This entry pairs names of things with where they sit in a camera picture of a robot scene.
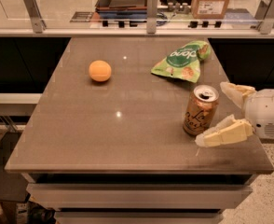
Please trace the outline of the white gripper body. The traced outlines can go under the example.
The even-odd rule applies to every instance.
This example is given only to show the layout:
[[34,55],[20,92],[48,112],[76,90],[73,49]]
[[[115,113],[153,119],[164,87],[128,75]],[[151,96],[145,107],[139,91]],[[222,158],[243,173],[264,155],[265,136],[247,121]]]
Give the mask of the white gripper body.
[[243,113],[259,138],[274,139],[274,90],[264,89],[250,95],[244,102]]

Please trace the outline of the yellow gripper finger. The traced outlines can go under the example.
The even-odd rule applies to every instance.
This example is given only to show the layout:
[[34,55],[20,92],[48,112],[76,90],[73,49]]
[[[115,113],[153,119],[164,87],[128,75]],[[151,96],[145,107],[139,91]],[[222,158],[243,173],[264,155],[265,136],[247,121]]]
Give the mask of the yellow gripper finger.
[[196,136],[199,147],[218,147],[245,141],[253,135],[253,126],[247,119],[235,119],[230,115],[214,127]]
[[226,95],[238,108],[242,108],[245,100],[252,94],[256,93],[254,87],[246,85],[236,85],[230,82],[221,82],[220,88],[222,93]]

